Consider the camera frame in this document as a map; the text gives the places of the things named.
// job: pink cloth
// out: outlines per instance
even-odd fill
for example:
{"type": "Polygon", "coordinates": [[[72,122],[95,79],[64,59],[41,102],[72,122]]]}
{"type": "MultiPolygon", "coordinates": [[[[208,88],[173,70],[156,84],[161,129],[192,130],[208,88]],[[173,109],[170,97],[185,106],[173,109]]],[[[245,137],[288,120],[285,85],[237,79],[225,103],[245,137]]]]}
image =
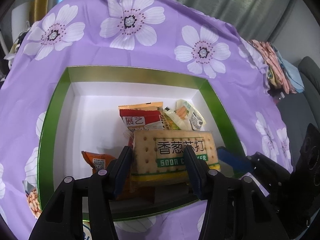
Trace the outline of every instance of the pink cloth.
{"type": "Polygon", "coordinates": [[[251,40],[251,44],[260,52],[265,63],[267,63],[272,69],[275,75],[276,82],[282,85],[284,92],[286,94],[289,94],[289,92],[296,93],[296,90],[292,86],[290,80],[288,80],[283,73],[279,65],[277,55],[275,54],[273,48],[270,46],[269,42],[251,40]]]}

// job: box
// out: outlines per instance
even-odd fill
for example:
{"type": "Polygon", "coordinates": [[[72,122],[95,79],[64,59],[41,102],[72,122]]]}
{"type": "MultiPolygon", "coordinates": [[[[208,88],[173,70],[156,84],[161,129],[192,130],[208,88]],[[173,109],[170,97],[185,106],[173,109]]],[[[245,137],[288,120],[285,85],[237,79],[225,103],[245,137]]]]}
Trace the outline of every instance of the box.
{"type": "MultiPolygon", "coordinates": [[[[192,103],[206,120],[217,147],[244,155],[236,131],[210,83],[191,75],[121,66],[75,66],[62,74],[49,103],[39,143],[38,193],[44,208],[66,176],[92,175],[81,151],[118,157],[128,144],[119,105],[164,102],[175,108],[178,99],[192,103]]],[[[232,176],[232,168],[220,164],[232,176]]],[[[186,184],[156,187],[154,204],[141,199],[110,204],[114,220],[167,212],[197,201],[186,184]]],[[[83,202],[88,219],[87,200],[83,202]]]]}

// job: silver screw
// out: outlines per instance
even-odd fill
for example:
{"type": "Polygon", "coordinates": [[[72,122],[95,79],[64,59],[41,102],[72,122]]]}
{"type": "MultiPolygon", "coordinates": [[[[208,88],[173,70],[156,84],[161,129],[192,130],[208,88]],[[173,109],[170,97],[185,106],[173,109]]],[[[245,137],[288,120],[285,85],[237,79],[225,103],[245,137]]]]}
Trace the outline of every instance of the silver screw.
{"type": "Polygon", "coordinates": [[[106,175],[107,173],[108,173],[108,172],[107,172],[107,170],[105,170],[105,169],[102,169],[102,170],[98,171],[98,174],[99,174],[100,176],[106,175]]]}
{"type": "Polygon", "coordinates": [[[215,169],[210,169],[210,170],[208,171],[208,173],[209,173],[210,175],[212,175],[212,176],[215,176],[215,175],[218,174],[218,171],[215,170],[215,169]]]}
{"type": "Polygon", "coordinates": [[[70,176],[64,178],[65,183],[69,183],[71,181],[72,181],[72,177],[70,177],[70,176]]]}
{"type": "Polygon", "coordinates": [[[248,176],[245,176],[245,177],[243,178],[243,180],[244,180],[246,183],[252,182],[252,179],[251,179],[250,177],[248,177],[248,176]]]}

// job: floral tablecloth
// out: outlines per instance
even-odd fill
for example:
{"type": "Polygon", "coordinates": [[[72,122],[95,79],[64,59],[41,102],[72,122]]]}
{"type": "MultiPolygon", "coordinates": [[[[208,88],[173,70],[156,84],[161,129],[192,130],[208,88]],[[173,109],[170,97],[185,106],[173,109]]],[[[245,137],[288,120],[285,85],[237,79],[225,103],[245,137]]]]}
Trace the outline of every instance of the floral tablecloth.
{"type": "MultiPolygon", "coordinates": [[[[174,0],[63,0],[23,41],[0,90],[0,213],[19,240],[36,222],[22,181],[36,185],[45,111],[67,66],[122,65],[207,78],[248,155],[290,172],[289,140],[266,93],[261,56],[236,29],[174,0]]],[[[197,239],[205,202],[117,222],[119,239],[197,239]]]]}

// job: qr code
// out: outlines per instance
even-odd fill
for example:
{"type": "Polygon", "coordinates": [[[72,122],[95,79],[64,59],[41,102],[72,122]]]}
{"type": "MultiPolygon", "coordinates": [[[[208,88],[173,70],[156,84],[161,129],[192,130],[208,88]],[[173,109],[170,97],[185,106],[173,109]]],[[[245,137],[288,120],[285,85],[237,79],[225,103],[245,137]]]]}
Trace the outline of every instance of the qr code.
{"type": "Polygon", "coordinates": [[[93,159],[93,165],[96,168],[96,171],[100,171],[106,168],[106,160],[93,159]]]}

